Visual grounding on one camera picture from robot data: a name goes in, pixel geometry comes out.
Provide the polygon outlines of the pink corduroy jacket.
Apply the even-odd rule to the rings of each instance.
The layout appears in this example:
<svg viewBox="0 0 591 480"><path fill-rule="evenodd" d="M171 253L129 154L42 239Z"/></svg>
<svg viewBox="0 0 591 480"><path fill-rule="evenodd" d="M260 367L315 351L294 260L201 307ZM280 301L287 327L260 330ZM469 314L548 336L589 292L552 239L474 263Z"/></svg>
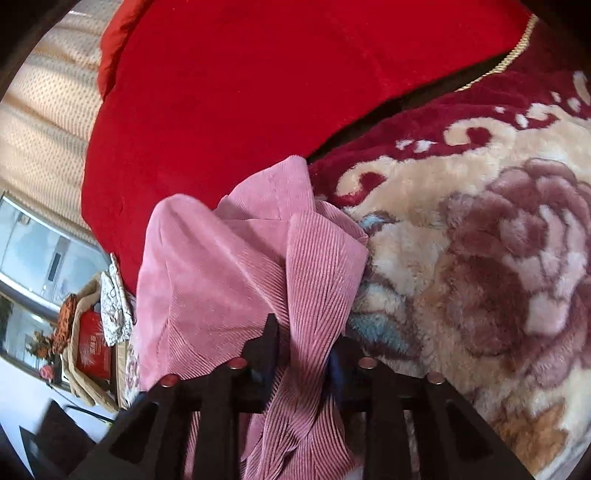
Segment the pink corduroy jacket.
<svg viewBox="0 0 591 480"><path fill-rule="evenodd" d="M247 425L243 474L345 477L355 463L322 384L366 267L367 241L348 215L315 199L298 156L253 174L214 209L184 194L160 201L136 288L140 387L169 373L211 373L276 316L273 395Z"/></svg>

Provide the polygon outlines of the beige fabric bag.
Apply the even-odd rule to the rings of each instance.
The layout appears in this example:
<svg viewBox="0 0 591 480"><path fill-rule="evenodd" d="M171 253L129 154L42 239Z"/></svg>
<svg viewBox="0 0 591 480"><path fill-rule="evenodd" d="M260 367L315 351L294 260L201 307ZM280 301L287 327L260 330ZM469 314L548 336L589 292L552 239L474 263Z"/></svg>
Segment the beige fabric bag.
<svg viewBox="0 0 591 480"><path fill-rule="evenodd" d="M95 310L100 292L100 276L95 275L74 295L70 336L61 359L71 393L89 406L115 413L120 407L112 392L112 352L105 342L101 316Z"/></svg>

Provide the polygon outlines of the red gift box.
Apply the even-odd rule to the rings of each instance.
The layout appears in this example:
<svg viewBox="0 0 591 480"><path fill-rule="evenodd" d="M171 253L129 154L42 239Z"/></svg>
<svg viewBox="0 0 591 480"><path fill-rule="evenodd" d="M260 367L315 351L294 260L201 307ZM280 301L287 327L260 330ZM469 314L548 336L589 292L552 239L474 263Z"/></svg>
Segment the red gift box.
<svg viewBox="0 0 591 480"><path fill-rule="evenodd" d="M106 344L100 315L93 310L80 316L76 367L89 377L111 378L111 348Z"/></svg>

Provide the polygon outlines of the orange knitted item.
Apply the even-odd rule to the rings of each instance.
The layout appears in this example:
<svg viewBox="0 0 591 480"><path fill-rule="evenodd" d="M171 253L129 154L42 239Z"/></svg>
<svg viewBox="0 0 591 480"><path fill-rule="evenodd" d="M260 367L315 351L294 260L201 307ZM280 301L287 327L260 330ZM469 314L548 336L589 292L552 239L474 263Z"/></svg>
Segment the orange knitted item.
<svg viewBox="0 0 591 480"><path fill-rule="evenodd" d="M76 306L77 296L75 294L68 295L61 305L57 325L51 336L52 353L54 355L61 354L68 344L71 337Z"/></svg>

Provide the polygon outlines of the white patterned cloth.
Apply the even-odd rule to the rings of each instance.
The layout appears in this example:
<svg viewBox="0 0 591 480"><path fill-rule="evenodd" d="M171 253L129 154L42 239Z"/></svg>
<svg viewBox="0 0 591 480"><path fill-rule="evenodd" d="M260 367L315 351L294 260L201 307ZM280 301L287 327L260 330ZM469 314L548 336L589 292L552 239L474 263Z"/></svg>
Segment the white patterned cloth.
<svg viewBox="0 0 591 480"><path fill-rule="evenodd" d="M131 338L133 309L124 288L117 258L100 274L100 316L106 344L112 347Z"/></svg>

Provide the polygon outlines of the floral plush blanket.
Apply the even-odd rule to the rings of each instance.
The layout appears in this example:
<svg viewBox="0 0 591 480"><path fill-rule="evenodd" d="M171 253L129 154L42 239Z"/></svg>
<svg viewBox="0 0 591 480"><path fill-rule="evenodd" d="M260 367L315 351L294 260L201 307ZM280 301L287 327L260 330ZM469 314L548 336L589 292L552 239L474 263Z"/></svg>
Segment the floral plush blanket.
<svg viewBox="0 0 591 480"><path fill-rule="evenodd" d="M339 336L441 373L537 479L590 443L590 66L540 19L507 66L307 163L367 235Z"/></svg>

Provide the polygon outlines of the red quilt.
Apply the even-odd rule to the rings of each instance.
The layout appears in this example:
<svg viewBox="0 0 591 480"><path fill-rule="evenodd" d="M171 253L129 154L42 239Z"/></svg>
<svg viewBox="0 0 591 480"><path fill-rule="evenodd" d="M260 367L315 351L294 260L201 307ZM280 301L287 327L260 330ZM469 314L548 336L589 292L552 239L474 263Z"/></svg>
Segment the red quilt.
<svg viewBox="0 0 591 480"><path fill-rule="evenodd" d="M385 102L510 51L519 1L126 1L102 41L81 211L134 290L154 206L207 206Z"/></svg>

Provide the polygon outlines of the beige dotted curtain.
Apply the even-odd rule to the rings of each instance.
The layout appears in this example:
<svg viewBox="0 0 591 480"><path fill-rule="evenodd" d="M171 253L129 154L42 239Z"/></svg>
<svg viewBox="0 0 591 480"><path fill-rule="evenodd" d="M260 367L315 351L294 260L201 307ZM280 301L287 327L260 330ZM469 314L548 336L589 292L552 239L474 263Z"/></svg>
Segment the beige dotted curtain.
<svg viewBox="0 0 591 480"><path fill-rule="evenodd" d="M81 215L86 151L102 104L102 35L117 1L80 1L45 33L1 101L1 190L93 243Z"/></svg>

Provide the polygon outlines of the window frame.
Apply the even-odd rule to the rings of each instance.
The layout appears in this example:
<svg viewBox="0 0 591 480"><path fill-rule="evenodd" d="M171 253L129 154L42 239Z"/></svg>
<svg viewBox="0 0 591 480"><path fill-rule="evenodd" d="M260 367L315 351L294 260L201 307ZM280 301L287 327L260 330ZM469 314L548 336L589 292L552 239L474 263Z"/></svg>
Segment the window frame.
<svg viewBox="0 0 591 480"><path fill-rule="evenodd" d="M45 361L31 353L34 335L49 336L63 300L106 268L99 248L2 195L1 355L37 371Z"/></svg>

